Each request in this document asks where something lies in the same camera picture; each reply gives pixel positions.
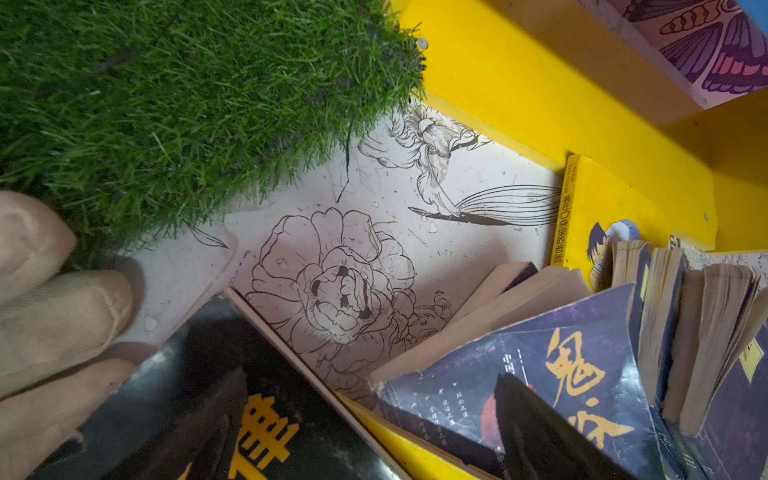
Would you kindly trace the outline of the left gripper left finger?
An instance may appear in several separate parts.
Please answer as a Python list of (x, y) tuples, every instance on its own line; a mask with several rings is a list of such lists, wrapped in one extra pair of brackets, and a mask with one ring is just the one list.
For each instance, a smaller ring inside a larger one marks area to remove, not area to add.
[(223, 375), (109, 479), (226, 479), (247, 401), (238, 367)]

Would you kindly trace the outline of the yellow cartoon cover book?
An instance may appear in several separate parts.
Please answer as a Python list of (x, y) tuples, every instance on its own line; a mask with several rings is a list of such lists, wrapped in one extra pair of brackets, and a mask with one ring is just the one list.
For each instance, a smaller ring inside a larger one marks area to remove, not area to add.
[(713, 215), (691, 189), (662, 179), (661, 193), (643, 191), (592, 158), (566, 161), (550, 264), (578, 270), (594, 292), (611, 286), (612, 246), (643, 240), (666, 247), (670, 239), (703, 251), (715, 246)]

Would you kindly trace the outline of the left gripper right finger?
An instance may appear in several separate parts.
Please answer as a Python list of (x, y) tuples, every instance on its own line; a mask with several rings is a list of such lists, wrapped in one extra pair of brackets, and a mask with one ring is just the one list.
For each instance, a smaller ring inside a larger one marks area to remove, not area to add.
[(631, 479), (512, 374), (497, 377), (496, 419), (514, 479)]

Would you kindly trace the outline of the navy book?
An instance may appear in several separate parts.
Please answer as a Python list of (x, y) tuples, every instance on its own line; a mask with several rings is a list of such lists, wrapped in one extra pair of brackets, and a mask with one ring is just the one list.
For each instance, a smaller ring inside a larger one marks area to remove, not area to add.
[(687, 479), (767, 477), (767, 328), (726, 375), (699, 435), (685, 437)]
[(628, 332), (650, 406), (659, 409), (672, 366), (682, 285), (687, 267), (681, 248), (655, 248), (643, 240), (612, 247), (612, 285), (634, 286)]
[(683, 275), (662, 416), (701, 431), (715, 394), (767, 321), (767, 290), (748, 265), (712, 264)]

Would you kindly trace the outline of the thin yellow book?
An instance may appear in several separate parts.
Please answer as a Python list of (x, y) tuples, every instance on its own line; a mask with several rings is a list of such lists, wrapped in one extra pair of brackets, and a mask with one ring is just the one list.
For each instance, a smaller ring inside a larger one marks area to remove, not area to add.
[(384, 420), (348, 397), (337, 397), (414, 479), (493, 480), (495, 476)]

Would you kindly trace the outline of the yellow pink blue bookshelf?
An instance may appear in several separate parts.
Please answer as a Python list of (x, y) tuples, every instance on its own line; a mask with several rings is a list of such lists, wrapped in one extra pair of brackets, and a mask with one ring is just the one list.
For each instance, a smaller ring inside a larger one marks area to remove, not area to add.
[(767, 247), (767, 93), (705, 107), (606, 1), (395, 1), (430, 106), (560, 171), (583, 154), (718, 253)]

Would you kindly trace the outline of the green artificial grass mat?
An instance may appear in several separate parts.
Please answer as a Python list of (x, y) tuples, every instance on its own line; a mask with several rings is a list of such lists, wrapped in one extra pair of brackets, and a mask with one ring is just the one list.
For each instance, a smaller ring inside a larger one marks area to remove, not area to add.
[(106, 256), (268, 197), (423, 92), (383, 1), (5, 1), (1, 185)]

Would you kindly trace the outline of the beige cloth glove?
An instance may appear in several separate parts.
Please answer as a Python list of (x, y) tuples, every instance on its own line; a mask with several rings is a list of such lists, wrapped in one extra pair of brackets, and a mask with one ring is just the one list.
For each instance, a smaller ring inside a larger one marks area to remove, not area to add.
[(134, 371), (99, 360), (132, 318), (114, 270), (61, 273), (77, 244), (38, 199), (1, 193), (1, 476), (24, 479)]

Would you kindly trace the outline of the black book yellow title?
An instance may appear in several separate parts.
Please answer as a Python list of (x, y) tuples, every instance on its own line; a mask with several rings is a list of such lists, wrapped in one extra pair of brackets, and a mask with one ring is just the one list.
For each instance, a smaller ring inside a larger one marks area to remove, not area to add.
[(36, 479), (404, 479), (405, 468), (236, 294), (184, 323)]

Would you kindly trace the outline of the dark purple cover book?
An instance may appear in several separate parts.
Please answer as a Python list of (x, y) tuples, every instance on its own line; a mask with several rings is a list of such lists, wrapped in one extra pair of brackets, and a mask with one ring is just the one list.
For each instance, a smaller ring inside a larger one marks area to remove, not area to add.
[(628, 473), (661, 479), (630, 336), (634, 300), (633, 284), (594, 293), (579, 272), (548, 267), (378, 368), (369, 385), (390, 423), (509, 478), (496, 383), (511, 375)]

